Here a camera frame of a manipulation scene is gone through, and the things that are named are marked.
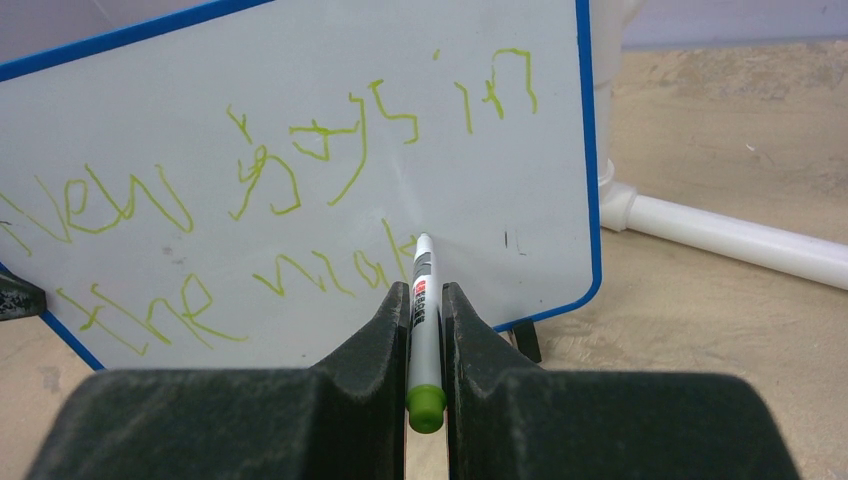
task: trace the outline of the beige floor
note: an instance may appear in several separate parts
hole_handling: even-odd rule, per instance
[[[848,243],[848,43],[639,53],[615,90],[617,177],[642,193]],[[604,286],[539,325],[550,369],[727,372],[774,413],[807,479],[848,479],[848,292],[632,232]],[[0,479],[21,478],[90,372],[40,320],[0,324]],[[410,434],[409,478],[446,478]]]

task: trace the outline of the white pipe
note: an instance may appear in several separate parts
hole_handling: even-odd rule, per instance
[[[627,228],[848,290],[848,246],[637,195]]]

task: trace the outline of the white wall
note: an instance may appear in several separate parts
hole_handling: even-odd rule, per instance
[[[0,62],[203,1],[0,0]],[[653,49],[833,37],[848,37],[848,0],[648,0],[624,44]]]

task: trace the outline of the black board stand foot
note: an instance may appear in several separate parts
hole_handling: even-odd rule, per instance
[[[509,331],[512,345],[529,358],[533,363],[542,362],[542,351],[539,349],[539,337],[536,336],[536,325],[527,320],[518,323]]]

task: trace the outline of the white marker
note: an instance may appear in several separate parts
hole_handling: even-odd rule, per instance
[[[441,315],[442,286],[437,281],[433,241],[418,237],[412,267],[409,371],[406,409],[409,425],[418,433],[442,428],[447,397],[442,389]]]

